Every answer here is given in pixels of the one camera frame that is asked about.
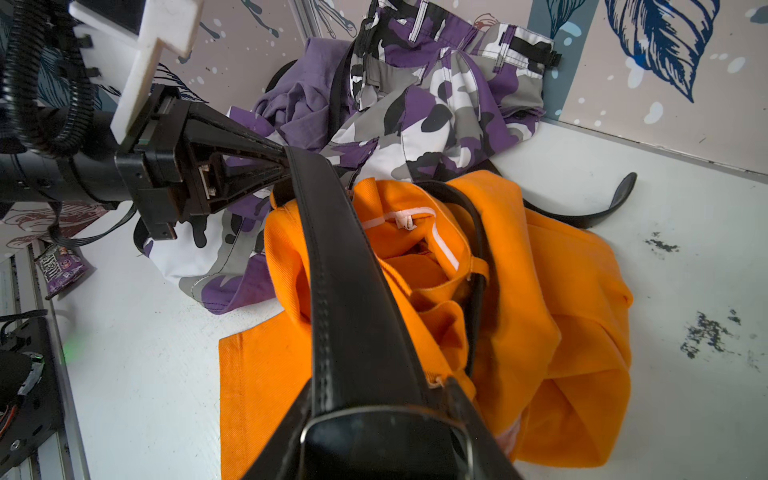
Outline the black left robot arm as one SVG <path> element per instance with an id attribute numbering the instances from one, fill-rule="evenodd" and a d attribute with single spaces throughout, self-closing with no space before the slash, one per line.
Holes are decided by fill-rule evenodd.
<path id="1" fill-rule="evenodd" d="M 202 226 L 290 178 L 286 149 L 174 85 L 164 51 L 192 50 L 199 1 L 5 1 L 1 210 L 46 202 L 129 202 L 146 234 Z"/>

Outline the black belt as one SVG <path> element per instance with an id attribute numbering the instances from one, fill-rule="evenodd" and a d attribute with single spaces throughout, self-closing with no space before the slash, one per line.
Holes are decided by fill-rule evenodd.
<path id="1" fill-rule="evenodd" d="M 281 66 L 276 71 L 276 73 L 271 77 L 271 79 L 269 80 L 266 88 L 264 89 L 264 92 L 268 93 L 268 92 L 274 90 L 277 87 L 278 83 L 281 81 L 281 79 L 296 64 L 296 62 L 297 62 L 297 59 L 294 59 L 294 60 L 291 60 L 291 61 L 287 62 L 283 66 Z"/>
<path id="2" fill-rule="evenodd" d="M 365 112 L 386 97 L 411 123 L 430 99 L 494 148 L 530 138 L 544 114 L 544 77 L 561 55 L 552 39 L 497 22 L 479 28 L 430 1 L 372 1 L 331 87 L 331 125 L 341 107 Z"/>
<path id="3" fill-rule="evenodd" d="M 291 177 L 274 208 L 295 202 L 309 259 L 312 408 L 298 479 L 469 479 L 468 440 L 431 384 L 383 269 L 336 168 L 287 148 Z M 421 180 L 467 206 L 450 182 Z M 596 216 L 529 209 L 592 233 Z"/>

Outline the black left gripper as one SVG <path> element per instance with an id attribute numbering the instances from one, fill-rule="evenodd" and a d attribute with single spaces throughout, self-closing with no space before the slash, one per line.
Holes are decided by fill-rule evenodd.
<path id="1" fill-rule="evenodd" d="M 206 221 L 231 204 L 291 177 L 281 166 L 209 165 L 213 152 L 287 165 L 285 148 L 176 87 L 155 85 L 115 155 L 144 237 L 175 240 L 185 223 L 206 238 Z"/>

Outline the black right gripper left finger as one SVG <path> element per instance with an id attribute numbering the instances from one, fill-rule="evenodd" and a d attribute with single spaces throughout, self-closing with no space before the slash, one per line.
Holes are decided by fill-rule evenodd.
<path id="1" fill-rule="evenodd" d="M 301 434 L 312 408 L 308 380 L 243 480 L 294 480 L 299 478 Z"/>

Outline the orange trousers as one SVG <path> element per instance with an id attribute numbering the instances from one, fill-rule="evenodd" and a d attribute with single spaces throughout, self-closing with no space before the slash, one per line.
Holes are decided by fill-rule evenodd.
<path id="1" fill-rule="evenodd" d="M 631 393 L 633 302 L 611 247 L 537 213 L 487 171 L 422 186 L 365 179 L 353 205 L 427 380 L 455 379 L 510 460 L 604 465 Z M 267 216 L 277 316 L 219 344 L 221 472 L 239 479 L 310 377 L 309 259 L 295 202 Z"/>

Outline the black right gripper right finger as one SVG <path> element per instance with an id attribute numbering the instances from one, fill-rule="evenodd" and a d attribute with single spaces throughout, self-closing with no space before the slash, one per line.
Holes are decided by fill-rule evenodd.
<path id="1" fill-rule="evenodd" d="M 522 476 L 502 452 L 454 378 L 446 381 L 444 398 L 449 417 L 458 423 L 468 440 L 469 479 L 521 480 Z"/>

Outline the purple candy packet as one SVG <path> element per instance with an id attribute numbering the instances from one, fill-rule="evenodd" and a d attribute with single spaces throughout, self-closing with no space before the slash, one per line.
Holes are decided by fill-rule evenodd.
<path id="1" fill-rule="evenodd" d="M 90 270 L 75 250 L 58 245 L 49 245 L 34 262 L 45 281 L 47 300 L 73 287 Z"/>

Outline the purple camouflage trousers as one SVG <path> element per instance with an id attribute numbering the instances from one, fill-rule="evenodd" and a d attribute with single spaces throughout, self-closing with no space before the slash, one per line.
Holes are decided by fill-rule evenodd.
<path id="1" fill-rule="evenodd" d="M 229 117 L 255 132 L 254 107 L 232 108 Z M 405 126 L 393 117 L 398 108 L 392 97 L 365 112 L 343 104 L 342 126 L 334 130 L 330 99 L 329 141 L 315 153 L 338 167 L 348 185 L 367 178 L 412 182 L 455 178 L 522 142 L 499 149 L 487 140 L 473 142 L 461 135 L 467 124 L 433 99 Z M 270 209 L 269 193 L 261 190 L 207 217 L 204 240 L 193 239 L 192 229 L 181 223 L 177 239 L 156 242 L 138 224 L 134 242 L 166 280 L 209 312 L 224 314 L 275 295 L 264 251 Z"/>

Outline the lilac purple trousers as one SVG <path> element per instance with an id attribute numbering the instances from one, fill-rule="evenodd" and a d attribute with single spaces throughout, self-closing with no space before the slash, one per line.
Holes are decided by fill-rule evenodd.
<path id="1" fill-rule="evenodd" d="M 283 145 L 322 150 L 329 141 L 332 82 L 350 45 L 309 39 L 304 55 L 255 104 L 252 129 Z"/>

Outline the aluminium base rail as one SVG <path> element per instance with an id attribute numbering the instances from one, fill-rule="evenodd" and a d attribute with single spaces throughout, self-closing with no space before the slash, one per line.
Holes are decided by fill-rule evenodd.
<path id="1" fill-rule="evenodd" d="M 88 479 L 63 342 L 35 240 L 1 260 L 1 477 Z"/>

